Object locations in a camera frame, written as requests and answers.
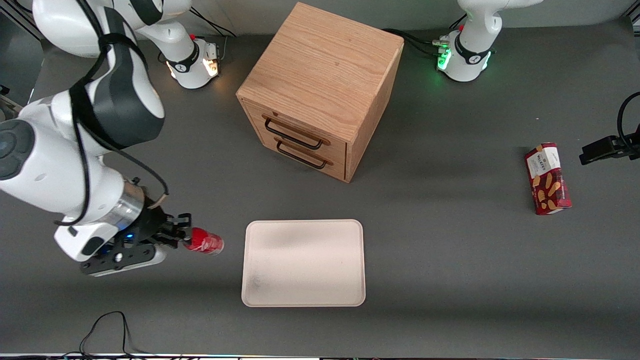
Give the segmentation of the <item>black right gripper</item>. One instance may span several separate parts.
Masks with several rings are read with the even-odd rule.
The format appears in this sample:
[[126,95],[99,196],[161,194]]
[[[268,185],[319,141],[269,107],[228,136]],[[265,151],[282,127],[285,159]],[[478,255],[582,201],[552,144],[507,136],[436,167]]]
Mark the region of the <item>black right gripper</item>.
[[[192,214],[182,213],[177,216],[165,214],[160,206],[150,208],[152,200],[141,186],[125,186],[118,203],[110,211],[118,232],[110,239],[110,244],[142,244],[153,243],[151,237],[157,233],[157,243],[169,248],[189,244],[185,231],[193,228]],[[173,232],[158,232],[166,221],[166,227]]]

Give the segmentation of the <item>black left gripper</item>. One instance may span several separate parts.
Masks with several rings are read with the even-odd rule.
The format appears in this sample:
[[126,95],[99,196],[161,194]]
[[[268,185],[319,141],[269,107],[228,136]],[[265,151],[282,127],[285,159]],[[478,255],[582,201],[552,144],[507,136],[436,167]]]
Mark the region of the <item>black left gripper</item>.
[[640,159],[640,133],[624,135],[621,140],[618,136],[603,137],[583,146],[579,160],[587,166],[596,161],[621,157],[628,157],[631,161]]

